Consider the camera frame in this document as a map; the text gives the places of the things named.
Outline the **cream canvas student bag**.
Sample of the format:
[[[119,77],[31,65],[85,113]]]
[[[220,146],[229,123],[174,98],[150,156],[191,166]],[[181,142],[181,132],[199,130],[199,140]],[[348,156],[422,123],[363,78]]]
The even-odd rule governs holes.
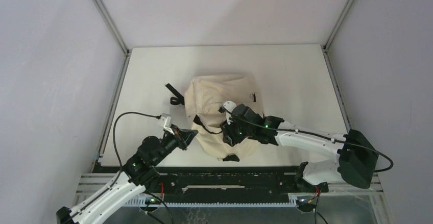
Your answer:
[[[244,139],[234,146],[224,143],[220,128],[221,123],[226,121],[226,115],[219,112],[219,108],[226,101],[244,104],[255,113],[264,115],[262,93],[252,75],[194,77],[184,94],[169,83],[166,88],[173,94],[171,105],[185,107],[188,122],[193,130],[198,131],[196,139],[206,154],[220,161],[239,161],[258,149],[259,142],[251,139]]]

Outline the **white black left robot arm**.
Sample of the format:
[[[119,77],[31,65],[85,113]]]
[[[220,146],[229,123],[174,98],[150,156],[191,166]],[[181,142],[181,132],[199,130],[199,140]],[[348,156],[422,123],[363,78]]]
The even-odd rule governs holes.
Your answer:
[[[197,130],[172,125],[163,137],[146,137],[119,172],[88,199],[56,212],[57,223],[103,223],[137,195],[155,191],[160,184],[156,166],[176,148],[186,150]]]

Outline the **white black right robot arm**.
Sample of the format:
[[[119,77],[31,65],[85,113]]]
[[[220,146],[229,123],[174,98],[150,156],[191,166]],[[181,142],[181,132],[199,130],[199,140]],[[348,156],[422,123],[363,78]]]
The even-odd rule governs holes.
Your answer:
[[[220,105],[226,119],[220,124],[223,142],[236,146],[247,140],[260,144],[300,148],[325,157],[320,162],[302,162],[296,187],[309,191],[323,183],[344,181],[360,189],[371,186],[379,151],[358,130],[348,133],[315,131],[296,126],[283,118],[263,116],[244,104],[226,101]]]

